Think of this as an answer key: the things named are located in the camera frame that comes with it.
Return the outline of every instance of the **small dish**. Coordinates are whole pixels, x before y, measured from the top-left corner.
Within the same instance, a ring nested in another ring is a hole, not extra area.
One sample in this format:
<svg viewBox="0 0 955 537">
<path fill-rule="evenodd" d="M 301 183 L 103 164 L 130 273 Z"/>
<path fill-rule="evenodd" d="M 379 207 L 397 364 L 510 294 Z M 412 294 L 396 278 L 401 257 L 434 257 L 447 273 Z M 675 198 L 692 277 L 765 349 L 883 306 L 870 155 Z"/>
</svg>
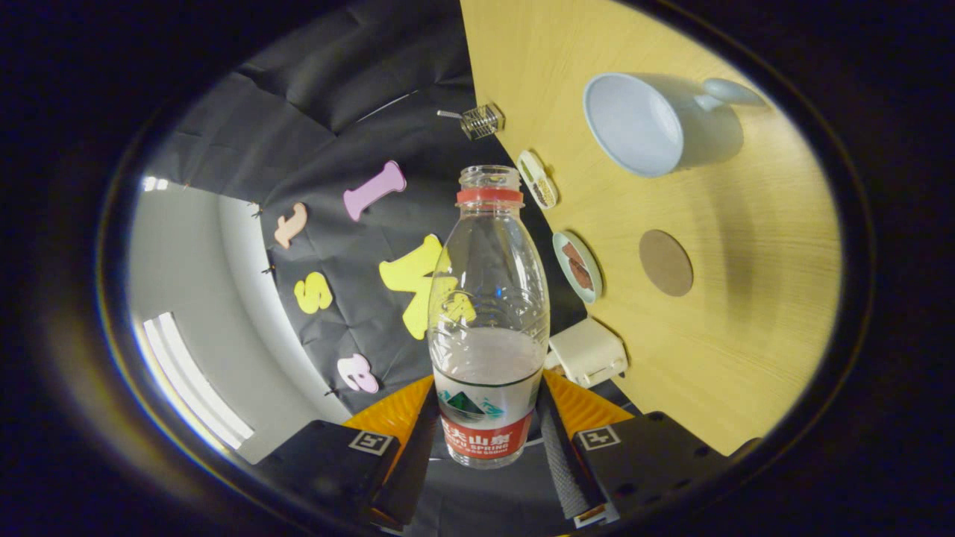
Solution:
<svg viewBox="0 0 955 537">
<path fill-rule="evenodd" d="M 554 233 L 554 254 L 570 287 L 587 304 L 593 304 L 604 292 L 600 266 L 580 237 L 570 231 Z"/>
<path fill-rule="evenodd" d="M 523 151 L 518 156 L 518 171 L 524 180 L 531 196 L 541 209 L 549 209 L 557 204 L 557 188 L 547 177 L 543 164 L 537 155 L 530 151 Z"/>
</svg>

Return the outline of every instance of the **plastic water bottle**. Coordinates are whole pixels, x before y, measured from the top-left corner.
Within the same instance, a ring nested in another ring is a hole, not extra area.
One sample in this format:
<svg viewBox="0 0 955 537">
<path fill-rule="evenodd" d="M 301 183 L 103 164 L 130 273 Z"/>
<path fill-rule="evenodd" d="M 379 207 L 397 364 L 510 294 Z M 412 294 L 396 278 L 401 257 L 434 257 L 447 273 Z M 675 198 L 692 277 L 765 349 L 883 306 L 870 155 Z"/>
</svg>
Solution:
<svg viewBox="0 0 955 537">
<path fill-rule="evenodd" d="M 500 468 L 520 457 L 541 384 L 550 302 L 520 221 L 518 171 L 461 171 L 461 217 L 432 277 L 428 347 L 451 457 Z"/>
</svg>

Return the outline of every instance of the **bottle label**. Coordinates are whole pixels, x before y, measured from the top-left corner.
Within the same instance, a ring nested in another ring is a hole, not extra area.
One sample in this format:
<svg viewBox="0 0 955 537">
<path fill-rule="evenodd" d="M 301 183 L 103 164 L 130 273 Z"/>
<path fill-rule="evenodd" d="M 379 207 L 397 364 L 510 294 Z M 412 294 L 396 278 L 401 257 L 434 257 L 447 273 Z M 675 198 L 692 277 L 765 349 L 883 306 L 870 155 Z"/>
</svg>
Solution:
<svg viewBox="0 0 955 537">
<path fill-rule="evenodd" d="M 476 459 L 505 457 L 520 449 L 530 429 L 541 371 L 515 382 L 489 385 L 462 382 L 435 370 L 448 445 Z"/>
</svg>

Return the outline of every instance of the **round coaster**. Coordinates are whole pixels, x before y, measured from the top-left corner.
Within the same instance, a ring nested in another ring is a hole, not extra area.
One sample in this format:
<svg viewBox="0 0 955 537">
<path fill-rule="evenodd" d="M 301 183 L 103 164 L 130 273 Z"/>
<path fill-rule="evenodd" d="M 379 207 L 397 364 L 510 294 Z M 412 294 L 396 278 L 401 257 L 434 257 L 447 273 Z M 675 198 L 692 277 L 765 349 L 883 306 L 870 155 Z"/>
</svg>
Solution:
<svg viewBox="0 0 955 537">
<path fill-rule="evenodd" d="M 693 266 L 680 243 L 667 233 L 652 229 L 640 239 L 640 262 L 647 278 L 670 296 L 683 296 L 693 286 Z"/>
</svg>

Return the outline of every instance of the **wooden table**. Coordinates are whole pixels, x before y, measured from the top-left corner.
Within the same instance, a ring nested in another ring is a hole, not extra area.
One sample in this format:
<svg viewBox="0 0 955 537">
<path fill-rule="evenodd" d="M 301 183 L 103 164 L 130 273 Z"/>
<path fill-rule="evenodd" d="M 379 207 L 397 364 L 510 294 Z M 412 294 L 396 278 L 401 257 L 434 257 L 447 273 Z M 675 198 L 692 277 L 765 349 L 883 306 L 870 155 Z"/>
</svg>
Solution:
<svg viewBox="0 0 955 537">
<path fill-rule="evenodd" d="M 541 157 L 561 197 L 547 221 L 580 235 L 601 265 L 605 293 L 587 309 L 626 343 L 629 370 L 614 381 L 642 412 L 666 412 L 720 453 L 764 436 L 811 379 L 838 309 L 837 215 L 806 140 L 733 66 L 626 6 L 461 7 L 478 104 L 506 116 L 498 138 L 512 159 L 524 149 Z M 587 128 L 584 85 L 606 71 L 723 77 L 770 106 L 735 109 L 745 142 L 730 161 L 643 179 Z M 638 245 L 655 228 L 692 262 L 682 297 L 644 274 Z"/>
</svg>

